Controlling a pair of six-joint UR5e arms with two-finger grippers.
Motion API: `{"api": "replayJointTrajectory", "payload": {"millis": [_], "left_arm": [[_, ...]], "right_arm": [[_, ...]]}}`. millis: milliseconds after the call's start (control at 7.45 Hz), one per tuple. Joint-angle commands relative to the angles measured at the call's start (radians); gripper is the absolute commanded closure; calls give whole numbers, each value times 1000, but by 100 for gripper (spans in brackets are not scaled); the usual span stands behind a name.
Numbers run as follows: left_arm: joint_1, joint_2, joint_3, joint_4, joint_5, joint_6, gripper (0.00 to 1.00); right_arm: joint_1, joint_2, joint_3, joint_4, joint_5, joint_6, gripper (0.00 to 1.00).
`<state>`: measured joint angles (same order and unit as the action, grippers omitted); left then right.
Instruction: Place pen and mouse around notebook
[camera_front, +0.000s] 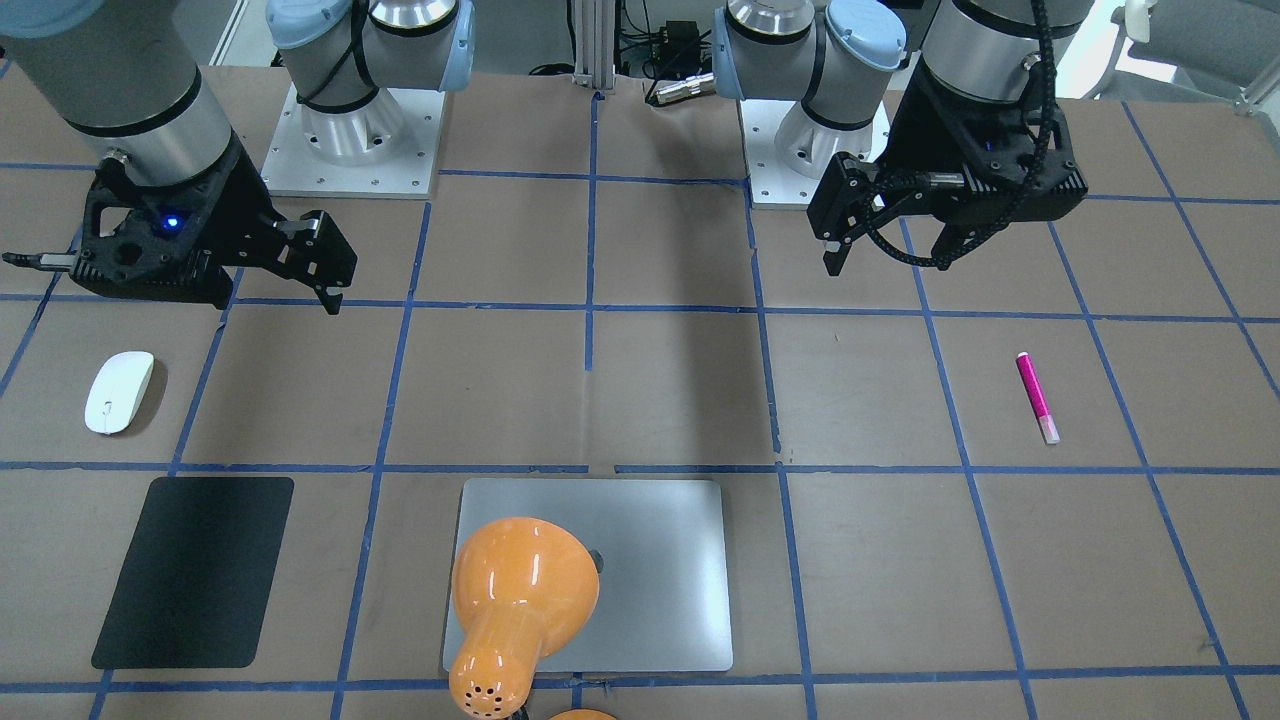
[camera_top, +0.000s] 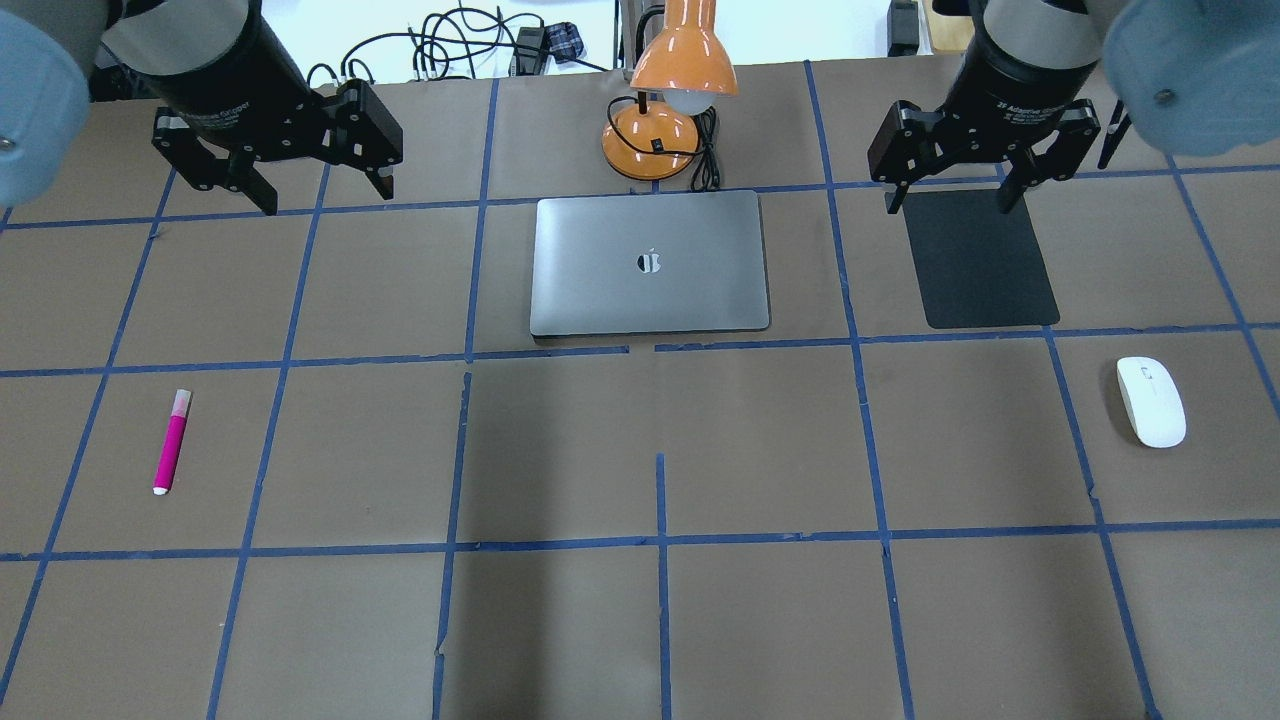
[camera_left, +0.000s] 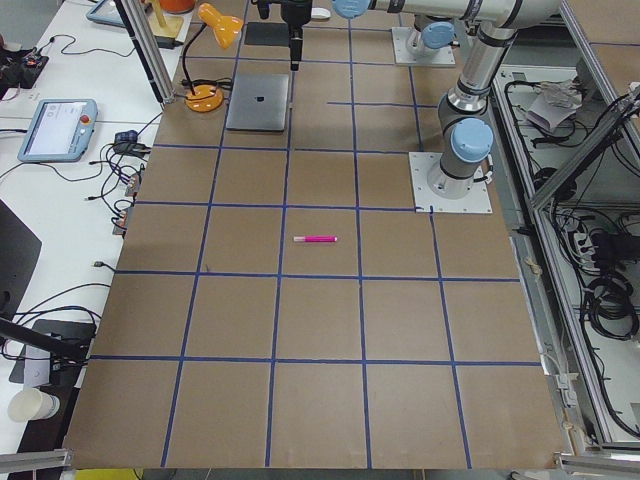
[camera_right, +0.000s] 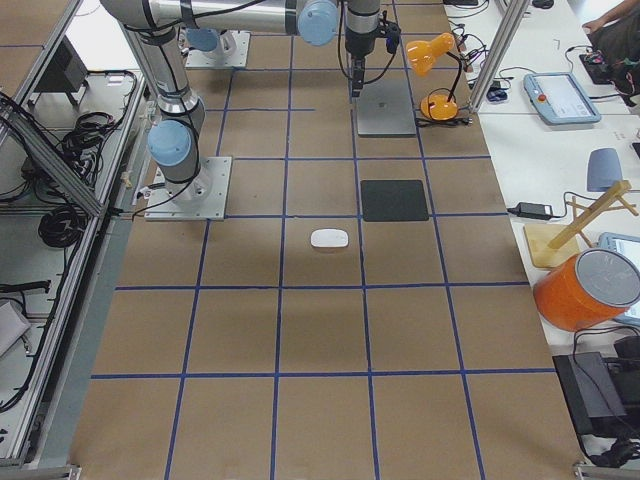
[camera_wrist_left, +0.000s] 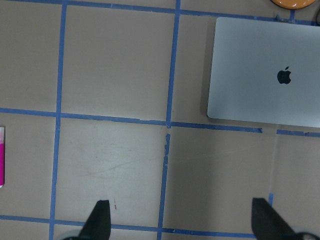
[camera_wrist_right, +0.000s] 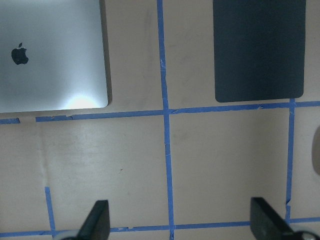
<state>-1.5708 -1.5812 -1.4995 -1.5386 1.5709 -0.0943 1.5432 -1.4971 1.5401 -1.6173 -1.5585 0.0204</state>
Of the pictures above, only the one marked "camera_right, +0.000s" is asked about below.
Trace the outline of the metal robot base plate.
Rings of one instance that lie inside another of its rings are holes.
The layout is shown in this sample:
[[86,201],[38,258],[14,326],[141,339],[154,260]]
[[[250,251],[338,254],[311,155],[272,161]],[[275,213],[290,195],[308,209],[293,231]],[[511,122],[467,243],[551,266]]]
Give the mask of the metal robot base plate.
[[200,159],[199,176],[184,190],[170,184],[151,191],[143,211],[148,221],[222,221],[228,198],[232,157]]

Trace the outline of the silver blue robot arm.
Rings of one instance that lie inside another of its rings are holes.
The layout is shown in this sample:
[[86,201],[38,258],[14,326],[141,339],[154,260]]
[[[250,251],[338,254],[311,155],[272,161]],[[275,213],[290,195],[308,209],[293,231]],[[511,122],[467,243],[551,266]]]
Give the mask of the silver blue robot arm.
[[157,89],[160,123],[147,137],[170,199],[187,203],[211,189],[199,153],[204,104],[187,78],[178,29],[246,30],[299,36],[313,46],[345,38],[351,59],[344,73],[352,96],[366,85],[366,58],[379,39],[390,55],[401,29],[377,1],[105,1],[105,10],[139,44],[136,55],[146,79]]

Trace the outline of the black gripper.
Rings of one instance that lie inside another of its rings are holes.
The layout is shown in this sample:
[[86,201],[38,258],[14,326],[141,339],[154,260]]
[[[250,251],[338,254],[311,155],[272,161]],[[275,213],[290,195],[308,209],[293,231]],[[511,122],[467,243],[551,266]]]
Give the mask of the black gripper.
[[395,59],[401,37],[399,25],[387,18],[385,13],[346,14],[345,46],[350,55],[350,102],[353,103],[364,87],[366,57],[370,55],[378,39],[385,41],[390,60]]

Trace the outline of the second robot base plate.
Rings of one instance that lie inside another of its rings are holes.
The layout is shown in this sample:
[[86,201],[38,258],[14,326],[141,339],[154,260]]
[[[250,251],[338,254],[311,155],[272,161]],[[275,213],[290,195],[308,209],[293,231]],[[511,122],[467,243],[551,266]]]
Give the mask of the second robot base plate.
[[187,29],[188,69],[244,69],[250,33],[240,30]]

